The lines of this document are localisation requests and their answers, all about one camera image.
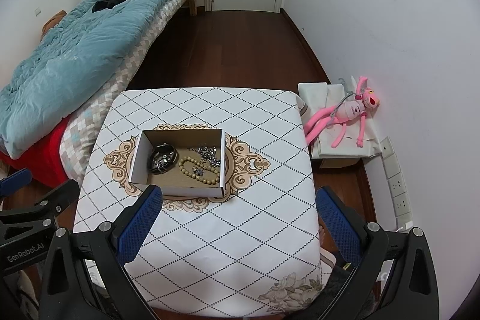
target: electrical socket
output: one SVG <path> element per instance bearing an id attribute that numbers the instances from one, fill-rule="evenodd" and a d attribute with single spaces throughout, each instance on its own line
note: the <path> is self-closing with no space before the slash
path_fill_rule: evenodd
<path id="1" fill-rule="evenodd" d="M 407 191 L 407 187 L 405 186 L 405 181 L 401 172 L 399 172 L 397 175 L 392 176 L 388 180 L 388 187 L 390 188 L 390 193 L 392 193 L 392 197 L 399 196 L 400 194 Z"/>
<path id="2" fill-rule="evenodd" d="M 406 193 L 393 197 L 393 207 L 395 209 L 395 216 L 402 216 L 410 212 L 409 196 Z"/>
<path id="3" fill-rule="evenodd" d="M 392 142 L 390 141 L 390 138 L 388 136 L 382 141 L 380 141 L 380 150 L 382 151 L 382 158 L 384 159 L 395 153 Z"/>
<path id="4" fill-rule="evenodd" d="M 398 163 L 397 155 L 393 154 L 383 160 L 383 169 L 385 169 L 385 175 L 387 179 L 397 175 L 400 171 L 400 164 Z"/>
<path id="5" fill-rule="evenodd" d="M 404 226 L 409 221 L 413 221 L 413 216 L 411 212 L 405 213 L 397 217 L 397 228 Z"/>

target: bracelet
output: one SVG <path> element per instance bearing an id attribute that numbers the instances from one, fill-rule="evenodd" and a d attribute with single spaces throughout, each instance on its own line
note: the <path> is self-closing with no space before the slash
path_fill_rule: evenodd
<path id="1" fill-rule="evenodd" d="M 192 162 L 193 163 L 193 169 L 192 172 L 188 171 L 184 167 L 184 163 L 186 162 Z M 180 171 L 182 171 L 183 174 L 186 176 L 189 176 L 190 178 L 193 178 L 199 182 L 202 182 L 206 185 L 214 185 L 215 183 L 220 182 L 220 172 L 217 170 L 215 167 L 212 167 L 209 165 L 207 162 L 204 162 L 203 160 L 196 160 L 190 156 L 185 156 L 184 158 L 180 159 L 178 162 L 178 168 Z M 203 178 L 203 173 L 204 170 L 211 171 L 213 174 L 215 174 L 214 179 L 206 179 Z"/>
<path id="2" fill-rule="evenodd" d="M 152 174 L 163 174 L 175 164 L 178 157 L 177 150 L 170 144 L 157 145 L 147 163 L 148 171 Z"/>

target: wooden bead bracelet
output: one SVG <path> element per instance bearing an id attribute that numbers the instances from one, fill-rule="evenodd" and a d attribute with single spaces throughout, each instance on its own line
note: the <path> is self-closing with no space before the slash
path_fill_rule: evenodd
<path id="1" fill-rule="evenodd" d="M 188 171 L 185 167 L 184 167 L 184 163 L 185 162 L 191 162 L 193 163 L 193 167 L 194 169 L 192 170 L 193 172 L 190 172 Z M 178 168 L 180 169 L 180 171 L 182 171 L 182 173 L 184 173 L 186 176 L 189 176 L 190 178 L 193 178 L 199 182 L 202 182 L 206 185 L 214 185 L 215 183 L 219 183 L 220 182 L 220 172 L 218 169 L 216 169 L 215 167 L 212 167 L 211 165 L 209 165 L 207 162 L 204 162 L 203 160 L 196 160 L 190 156 L 185 156 L 184 158 L 180 159 L 179 162 L 178 162 Z M 207 171 L 211 171 L 213 174 L 215 174 L 217 177 L 215 179 L 205 179 L 202 177 L 203 175 L 203 170 L 207 170 Z"/>

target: pink panther plush toy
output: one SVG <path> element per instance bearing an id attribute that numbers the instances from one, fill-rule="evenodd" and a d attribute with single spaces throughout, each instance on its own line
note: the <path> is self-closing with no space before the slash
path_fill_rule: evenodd
<path id="1" fill-rule="evenodd" d="M 366 86 L 367 78 L 360 76 L 355 93 L 355 100 L 347 100 L 354 95 L 353 92 L 347 94 L 337 106 L 326 107 L 317 111 L 312 118 L 305 124 L 303 130 L 307 145 L 320 134 L 323 129 L 330 124 L 342 124 L 342 131 L 332 144 L 336 148 L 345 136 L 347 122 L 360 116 L 360 133 L 357 138 L 357 147 L 363 147 L 363 134 L 365 133 L 365 117 L 367 110 L 374 110 L 380 104 L 380 100 L 371 88 Z"/>

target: cardboard box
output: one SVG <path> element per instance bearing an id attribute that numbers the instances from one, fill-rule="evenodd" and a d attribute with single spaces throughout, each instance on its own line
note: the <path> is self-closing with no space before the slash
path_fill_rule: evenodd
<path id="1" fill-rule="evenodd" d="M 147 169 L 147 162 L 154 147 L 169 143 L 178 152 L 175 166 L 163 174 L 154 175 Z M 220 160 L 220 183 L 208 185 L 196 181 L 183 174 L 179 167 L 179 159 L 191 156 L 201 159 L 195 151 L 188 148 L 216 147 L 217 159 Z M 185 163 L 185 167 L 191 172 L 193 164 Z M 213 179 L 214 174 L 205 170 L 205 179 Z M 135 151 L 131 161 L 129 172 L 130 183 L 140 190 L 145 190 L 148 185 L 157 185 L 162 193 L 168 196 L 178 197 L 223 197 L 225 192 L 225 132 L 222 129 L 176 129 L 176 130 L 144 130 L 136 141 Z"/>

